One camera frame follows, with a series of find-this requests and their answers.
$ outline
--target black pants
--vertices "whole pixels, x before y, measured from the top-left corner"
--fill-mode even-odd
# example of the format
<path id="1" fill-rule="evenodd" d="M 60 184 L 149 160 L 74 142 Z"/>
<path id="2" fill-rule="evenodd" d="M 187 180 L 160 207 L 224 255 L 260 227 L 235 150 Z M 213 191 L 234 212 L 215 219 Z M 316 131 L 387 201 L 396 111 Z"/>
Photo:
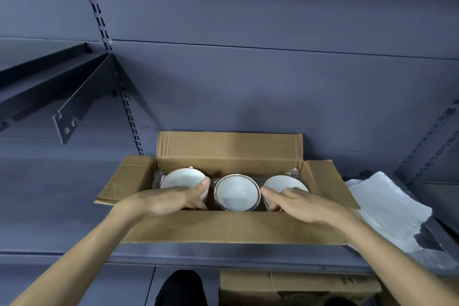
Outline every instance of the black pants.
<path id="1" fill-rule="evenodd" d="M 199 275 L 191 270 L 177 270 L 159 290 L 155 306 L 207 306 Z M 352 301 L 332 298 L 325 306 L 355 306 Z"/>

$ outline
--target person's left hand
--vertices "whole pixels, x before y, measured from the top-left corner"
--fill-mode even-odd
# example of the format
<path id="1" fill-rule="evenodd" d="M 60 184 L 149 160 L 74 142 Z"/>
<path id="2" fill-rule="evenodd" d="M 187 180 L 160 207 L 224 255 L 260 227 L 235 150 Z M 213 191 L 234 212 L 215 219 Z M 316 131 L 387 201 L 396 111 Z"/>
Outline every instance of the person's left hand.
<path id="1" fill-rule="evenodd" d="M 120 202 L 115 208 L 123 208 L 129 213 L 142 219 L 147 216 L 163 216 L 182 208 L 198 208 L 206 210 L 207 207 L 200 196 L 210 187 L 210 179 L 206 177 L 196 187 L 169 187 L 164 189 L 144 190 L 131 195 Z"/>

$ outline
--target person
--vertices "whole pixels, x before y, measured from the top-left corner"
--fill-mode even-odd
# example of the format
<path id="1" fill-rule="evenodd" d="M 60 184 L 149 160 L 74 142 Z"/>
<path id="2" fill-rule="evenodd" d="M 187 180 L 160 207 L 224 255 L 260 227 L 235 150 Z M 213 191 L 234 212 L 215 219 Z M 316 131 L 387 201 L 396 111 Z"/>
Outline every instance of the person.
<path id="1" fill-rule="evenodd" d="M 199 196 L 209 178 L 187 189 L 146 190 L 123 199 L 86 237 L 33 282 L 13 303 L 17 306 L 77 305 L 119 242 L 137 222 L 185 207 L 205 209 Z M 351 210 L 318 195 L 287 188 L 262 187 L 271 208 L 281 207 L 298 220 L 329 225 L 366 259 L 401 306 L 453 306 L 459 297 L 434 274 L 386 240 Z M 334 300 L 335 304 L 346 300 Z M 202 282 L 193 271 L 175 272 L 164 283 L 156 305 L 207 305 Z"/>

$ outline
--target open cardboard box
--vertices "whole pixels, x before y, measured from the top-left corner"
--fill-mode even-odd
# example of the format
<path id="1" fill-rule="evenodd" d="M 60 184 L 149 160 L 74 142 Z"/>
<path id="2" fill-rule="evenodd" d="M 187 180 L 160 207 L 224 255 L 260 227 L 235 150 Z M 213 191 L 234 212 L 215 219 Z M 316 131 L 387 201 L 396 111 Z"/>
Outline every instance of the open cardboard box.
<path id="1" fill-rule="evenodd" d="M 95 202 L 114 205 L 151 188 L 156 170 L 190 166 L 210 177 L 232 173 L 270 177 L 297 168 L 310 192 L 359 208 L 331 160 L 303 161 L 301 134 L 232 132 L 160 132 L 157 158 L 128 155 Z M 223 211 L 212 201 L 213 195 L 208 196 L 207 211 L 181 210 L 144 219 L 123 243 L 346 244 L 333 229 L 301 222 L 284 212 Z"/>
<path id="2" fill-rule="evenodd" d="M 321 306 L 332 297 L 360 305 L 381 291 L 376 276 L 221 270 L 219 305 Z"/>

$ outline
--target bowl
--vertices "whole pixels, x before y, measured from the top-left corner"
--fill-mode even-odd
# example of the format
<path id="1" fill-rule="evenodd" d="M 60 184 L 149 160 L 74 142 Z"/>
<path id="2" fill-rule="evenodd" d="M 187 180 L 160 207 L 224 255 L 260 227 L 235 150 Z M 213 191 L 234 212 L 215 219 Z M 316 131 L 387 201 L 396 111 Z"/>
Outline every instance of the bowl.
<path id="1" fill-rule="evenodd" d="M 223 210 L 251 211 L 261 200 L 260 188 L 247 175 L 230 174 L 215 185 L 215 202 Z"/>
<path id="2" fill-rule="evenodd" d="M 306 185 L 304 185 L 298 179 L 295 179 L 289 175 L 272 176 L 271 178 L 269 178 L 267 181 L 264 182 L 263 186 L 269 187 L 273 189 L 274 191 L 277 191 L 278 193 L 280 193 L 286 187 L 298 187 L 301 190 L 309 191 Z M 269 205 L 271 204 L 271 201 L 264 196 L 263 196 L 263 200 L 266 206 L 266 210 L 270 211 L 271 209 L 269 209 Z"/>
<path id="3" fill-rule="evenodd" d="M 164 189 L 166 187 L 187 186 L 188 189 L 191 189 L 192 187 L 197 186 L 202 180 L 204 180 L 205 177 L 206 175 L 204 173 L 195 168 L 181 168 L 166 175 L 161 181 L 160 188 Z M 208 192 L 209 189 L 200 196 L 203 201 L 206 200 Z"/>

